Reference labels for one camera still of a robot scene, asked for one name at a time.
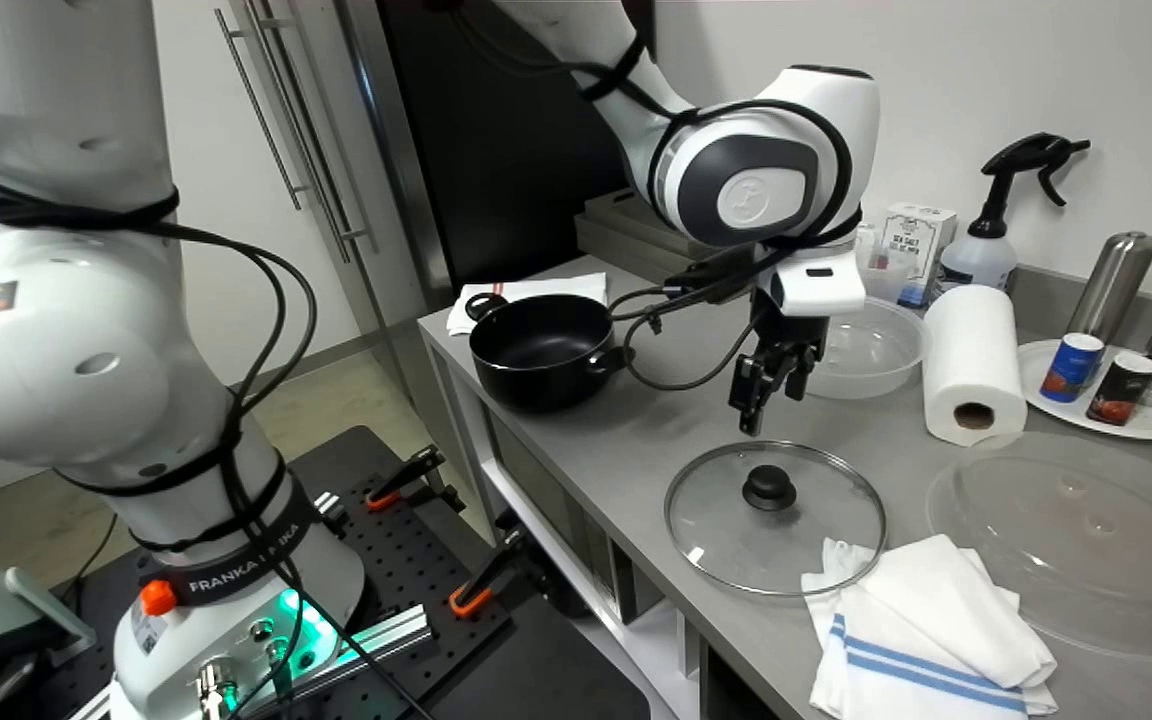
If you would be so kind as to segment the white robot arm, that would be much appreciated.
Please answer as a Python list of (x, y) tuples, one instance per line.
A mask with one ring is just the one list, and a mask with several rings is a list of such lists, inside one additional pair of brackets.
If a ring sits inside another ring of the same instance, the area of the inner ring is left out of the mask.
[[(775, 317), (795, 256), (860, 225), (881, 88), (787, 66), (751, 100), (685, 100), (621, 0), (493, 0), (572, 74), (631, 183), (685, 235), (756, 245)], [(182, 312), (150, 0), (0, 0), (0, 461), (106, 502), (170, 588), (112, 639), (135, 720), (232, 718), (339, 670), (365, 562), (225, 384)]]

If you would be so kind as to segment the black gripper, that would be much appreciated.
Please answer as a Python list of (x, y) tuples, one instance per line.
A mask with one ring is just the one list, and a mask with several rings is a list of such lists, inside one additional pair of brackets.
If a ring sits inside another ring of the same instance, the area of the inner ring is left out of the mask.
[(762, 399), (784, 391), (804, 399), (809, 375), (825, 355), (825, 317), (784, 317), (762, 294), (751, 298), (756, 355), (731, 367), (728, 409), (745, 438), (758, 433)]

